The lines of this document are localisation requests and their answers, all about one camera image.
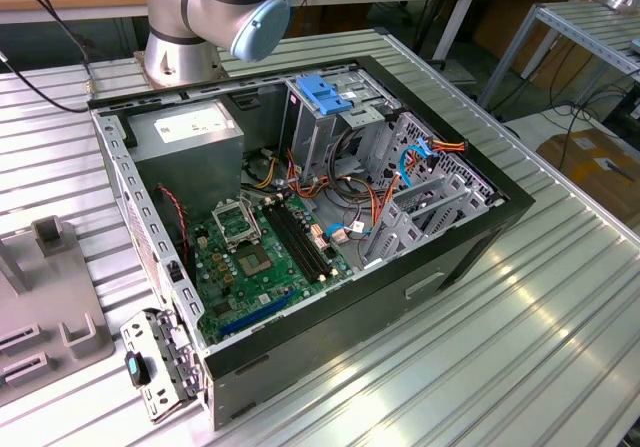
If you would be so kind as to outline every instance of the blue pci slot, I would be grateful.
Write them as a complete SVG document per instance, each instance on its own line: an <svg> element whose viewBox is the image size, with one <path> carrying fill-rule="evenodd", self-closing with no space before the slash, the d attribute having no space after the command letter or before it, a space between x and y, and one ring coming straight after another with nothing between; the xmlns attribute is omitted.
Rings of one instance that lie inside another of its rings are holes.
<svg viewBox="0 0 640 447"><path fill-rule="evenodd" d="M220 327L220 335L232 334L233 332L237 332L238 330L242 330L242 329L244 329L245 327L248 327L251 324L255 324L256 322L259 322L259 321L261 321L263 319L266 319L271 314L274 314L275 312L277 312L280 309L282 309L285 305L287 305L287 302L289 301L289 298L295 292L296 292L295 290L292 290L291 292L289 292L288 294L283 295L279 299L274 300L269 305L265 305L264 307L256 310L255 312L253 312L253 313L251 313L249 315L245 315L241 319L234 320L233 322L230 322L227 325L223 325L222 327Z"/></svg>

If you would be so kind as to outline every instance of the metal workbench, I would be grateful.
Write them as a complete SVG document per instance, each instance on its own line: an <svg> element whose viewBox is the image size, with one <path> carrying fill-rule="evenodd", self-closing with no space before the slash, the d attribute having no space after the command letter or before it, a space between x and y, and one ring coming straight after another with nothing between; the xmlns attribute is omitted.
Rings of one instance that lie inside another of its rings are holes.
<svg viewBox="0 0 640 447"><path fill-rule="evenodd" d="M478 100L479 105L486 107L489 104L537 21L547 24L551 30L523 70L524 78L528 78L557 35L561 34L599 57L603 61L603 67L610 65L635 80L640 79L640 55L630 47L632 40L640 38L640 12L631 14L614 12L597 1L539 4L531 7L529 14L516 32L482 92ZM603 72L604 69L601 68L598 74L593 76L590 88L595 85Z"/></svg>
<svg viewBox="0 0 640 447"><path fill-rule="evenodd" d="M116 342L109 359L0 409L2 445L615 445L640 415L640 240L390 36L283 41L231 75L372 55L536 199L454 287L219 432L197 404L159 426L119 325L155 305L86 114L0 76L0 235L58 214L80 235ZM133 60L94 65L101 95L147 89ZM80 67L31 72L80 102Z"/></svg>

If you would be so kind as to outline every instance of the blue cable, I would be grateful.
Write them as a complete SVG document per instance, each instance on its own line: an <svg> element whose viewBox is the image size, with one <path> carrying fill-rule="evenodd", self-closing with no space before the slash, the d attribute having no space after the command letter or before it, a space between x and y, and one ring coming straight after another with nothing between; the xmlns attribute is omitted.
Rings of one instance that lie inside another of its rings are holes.
<svg viewBox="0 0 640 447"><path fill-rule="evenodd" d="M327 237L331 237L331 235L336 232L337 230L340 230L344 227L344 224L333 224L330 225L329 228L327 229L327 231L325 232L325 235Z"/></svg>
<svg viewBox="0 0 640 447"><path fill-rule="evenodd" d="M409 176L407 175L407 171L405 170L405 167L404 167L405 161L407 160L407 153L415 152L418 155L422 156L424 159L432 155L434 156L438 155L436 152L431 151L429 147L427 147L427 144L423 139L418 139L418 142L420 143L421 147L410 145L409 147L407 147L402 151L402 154L400 154L398 171L400 172L400 177L402 177L402 180L404 181L404 183L407 184L407 187L411 187L411 180L409 179Z"/></svg>

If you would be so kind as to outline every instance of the yellow wire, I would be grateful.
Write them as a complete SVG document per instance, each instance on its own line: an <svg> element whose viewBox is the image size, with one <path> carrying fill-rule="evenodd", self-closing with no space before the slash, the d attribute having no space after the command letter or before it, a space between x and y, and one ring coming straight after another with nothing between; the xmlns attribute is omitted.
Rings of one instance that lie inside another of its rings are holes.
<svg viewBox="0 0 640 447"><path fill-rule="evenodd" d="M434 144L443 145L445 147L462 147L464 146L464 142L460 142L458 144L452 144L451 142L441 142L439 140L434 140Z"/></svg>
<svg viewBox="0 0 640 447"><path fill-rule="evenodd" d="M256 188L264 189L266 186L268 186L271 183L271 180L273 179L273 172L275 170L275 166L276 166L276 159L273 158L271 159L271 165L269 166L269 173L267 174L267 177L262 182L257 184Z"/></svg>

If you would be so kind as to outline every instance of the cardboard box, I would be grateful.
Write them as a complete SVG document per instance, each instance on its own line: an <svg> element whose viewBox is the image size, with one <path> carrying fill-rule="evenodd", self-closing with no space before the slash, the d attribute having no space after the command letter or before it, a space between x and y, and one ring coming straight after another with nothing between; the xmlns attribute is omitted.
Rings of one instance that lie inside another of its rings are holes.
<svg viewBox="0 0 640 447"><path fill-rule="evenodd" d="M556 135L538 148L556 168L564 139ZM640 224L640 163L600 130L571 134L562 173L630 228Z"/></svg>

